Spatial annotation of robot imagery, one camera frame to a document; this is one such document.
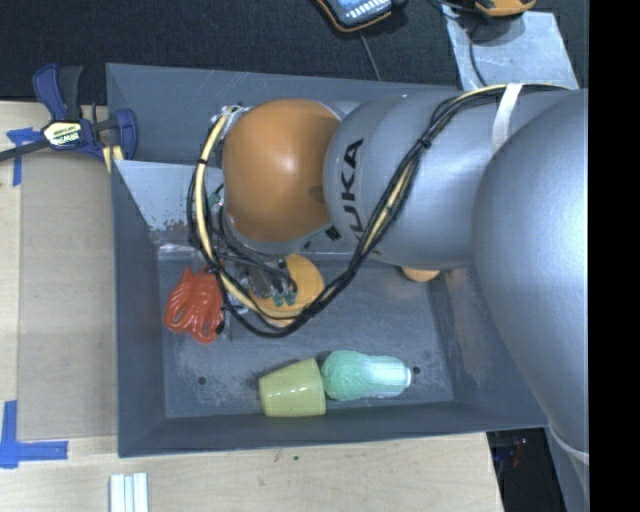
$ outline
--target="bin floor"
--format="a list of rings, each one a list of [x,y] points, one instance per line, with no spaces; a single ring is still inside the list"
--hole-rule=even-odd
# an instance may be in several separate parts
[[[325,282],[347,264],[344,257],[315,261]],[[161,308],[192,256],[158,258]],[[453,399],[429,287],[414,283],[391,266],[363,265],[351,285],[299,331],[268,339],[235,319],[204,345],[162,328],[166,415],[171,418],[260,414],[258,379],[291,362],[315,357],[319,364],[334,350],[356,350],[401,359],[412,369],[411,386],[397,397],[327,400],[327,409],[383,407]]]

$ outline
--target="gray tray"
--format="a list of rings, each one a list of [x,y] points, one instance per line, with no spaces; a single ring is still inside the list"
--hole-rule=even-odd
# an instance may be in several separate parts
[[[201,345],[162,325],[186,266],[184,202],[209,118],[225,104],[276,97],[366,101],[427,86],[138,66],[108,67],[109,107],[132,108],[138,160],[112,172],[121,456],[372,441],[546,424],[497,334],[473,268],[429,284],[367,262],[350,287],[296,334],[259,338],[230,319]],[[207,176],[210,188],[219,169]],[[306,249],[325,280],[349,253],[318,235]],[[400,358],[413,370],[391,399],[328,401],[314,418],[266,418],[257,380],[336,349]]]

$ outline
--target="yellow cup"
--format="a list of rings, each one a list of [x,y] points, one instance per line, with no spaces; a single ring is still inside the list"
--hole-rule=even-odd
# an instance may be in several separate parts
[[[321,416],[327,412],[322,375],[314,358],[265,375],[258,388],[267,416]]]

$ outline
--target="white tape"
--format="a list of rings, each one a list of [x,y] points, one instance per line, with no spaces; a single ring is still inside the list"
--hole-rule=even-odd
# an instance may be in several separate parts
[[[149,512],[147,474],[111,475],[110,512]]]
[[[582,462],[584,465],[586,465],[586,466],[589,465],[589,453],[588,452],[583,452],[583,451],[575,449],[573,446],[570,446],[568,443],[566,443],[558,435],[558,433],[553,429],[553,427],[551,425],[548,426],[548,430],[551,433],[551,437],[553,437],[554,441],[556,443],[558,443],[558,446],[560,446],[560,448],[562,448],[565,452],[567,452],[574,459],[579,460],[580,462]]]
[[[502,145],[507,142],[511,135],[511,115],[516,106],[516,101],[520,95],[523,84],[509,84],[502,95],[498,113],[493,122],[493,133],[491,135],[491,149],[495,154]]]

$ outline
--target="wire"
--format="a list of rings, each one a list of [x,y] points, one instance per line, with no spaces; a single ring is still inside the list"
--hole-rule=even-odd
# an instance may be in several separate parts
[[[215,195],[218,195],[218,194],[220,194],[220,192],[222,191],[222,189],[223,189],[223,188],[224,188],[224,183],[220,183],[220,185],[218,185],[218,188],[216,188],[216,189],[213,191],[213,193],[214,193]]]
[[[219,228],[215,229],[213,227],[213,225],[211,225],[211,230],[223,242],[225,242],[227,247],[229,247],[229,249],[231,251],[233,251],[236,254],[236,256],[239,256],[238,258],[234,258],[235,261],[243,263],[246,266],[256,267],[256,268],[259,268],[259,269],[265,271],[266,273],[271,275],[272,279],[274,280],[274,285],[276,287],[281,287],[281,283],[279,282],[280,279],[286,281],[287,284],[289,285],[289,287],[291,288],[291,290],[294,293],[297,293],[298,285],[291,278],[291,276],[289,274],[287,274],[286,272],[283,272],[282,270],[279,270],[279,269],[276,269],[276,268],[273,268],[273,267],[270,267],[270,266],[266,265],[264,262],[262,262],[258,258],[256,258],[256,256],[254,254],[252,254],[251,251],[249,251],[249,249],[245,248],[244,246],[242,246],[242,245],[240,245],[238,243],[235,243],[234,240],[232,240],[231,238],[229,238],[227,236],[227,234],[224,232],[224,223],[223,223],[223,220],[222,220],[222,208],[220,208],[220,210],[218,210],[218,226],[219,226]]]
[[[453,16],[451,16],[450,14],[445,13],[444,11],[442,11],[440,9],[440,6],[442,5],[446,5],[447,7],[450,7],[451,9],[455,9],[458,11],[464,11],[464,12],[477,12],[475,9],[472,9],[470,7],[465,7],[464,5],[459,5],[453,2],[447,2],[446,0],[428,0],[428,2],[435,7],[436,9],[438,9],[438,11],[440,11],[440,14],[442,14],[443,16],[446,16],[449,19],[455,20],[456,18],[454,18]]]
[[[369,43],[367,42],[366,38],[364,37],[364,34],[362,33],[362,31],[359,32],[360,34],[360,40],[362,41],[362,44],[364,45],[364,49],[367,52],[367,56],[369,57],[369,62],[371,63],[371,67],[373,68],[373,72],[376,74],[376,78],[378,79],[378,82],[382,82],[382,78],[380,77],[380,72],[378,71],[378,66],[376,65],[376,61],[373,58],[373,54],[371,53],[371,49],[369,48]]]
[[[281,338],[295,332],[311,318],[323,311],[347,286],[349,286],[365,259],[369,256],[371,251],[376,248],[397,219],[411,192],[413,182],[420,168],[420,161],[426,151],[431,147],[435,137],[437,137],[438,134],[440,134],[451,122],[453,117],[460,112],[481,105],[498,103],[506,88],[506,85],[500,84],[476,89],[444,100],[434,109],[429,124],[422,136],[406,153],[405,157],[402,159],[393,176],[389,180],[385,191],[380,197],[369,221],[366,224],[362,237],[358,242],[347,268],[342,272],[342,274],[325,286],[319,296],[310,304],[305,306],[298,314],[292,314],[291,312],[284,311],[264,311],[242,287],[242,285],[226,271],[219,252],[213,248],[209,238],[210,231],[224,237],[224,232],[220,229],[222,227],[221,221],[219,221],[218,230],[212,230],[210,225],[207,226],[207,222],[210,223],[210,219],[208,219],[205,212],[207,198],[206,191],[204,189],[204,171],[207,166],[207,160],[228,116],[227,113],[223,113],[209,132],[209,136],[207,137],[207,141],[203,146],[202,153],[198,160],[198,165],[194,171],[191,183],[193,186],[190,185],[189,187],[187,216],[190,230],[193,230],[193,233],[199,239],[201,252],[203,253],[206,261],[211,265],[211,271],[215,272],[218,277],[218,282],[223,291],[225,308],[230,311],[246,329],[257,335],[270,338]],[[522,88],[521,94],[559,89],[566,90],[567,88],[551,84],[525,84]],[[192,197],[195,198],[196,203],[195,224],[192,218]],[[251,258],[245,258],[245,256],[246,255],[243,254],[241,258],[244,260],[254,259],[253,256],[251,256]],[[259,268],[262,268],[262,265],[258,265],[259,262],[253,261],[252,263],[256,264]],[[249,322],[247,318],[243,317],[237,311],[237,308],[231,304],[228,294],[234,296],[240,304],[256,313],[256,318],[264,327],[267,328],[267,330],[261,330],[253,323]],[[281,326],[280,322],[284,320],[289,321],[290,323],[286,326]]]
[[[478,23],[475,27],[473,27],[473,29],[469,33],[469,59],[471,60],[471,67],[473,68],[473,72],[478,77],[478,80],[480,81],[480,84],[483,87],[486,87],[488,85],[488,83],[487,83],[487,80],[485,79],[484,75],[480,72],[480,68],[478,67],[478,62],[476,61],[476,52],[474,51],[474,47],[476,46],[476,44],[474,42],[475,35],[476,35],[476,30],[478,30],[478,28],[481,27],[481,26],[482,26],[482,24]]]

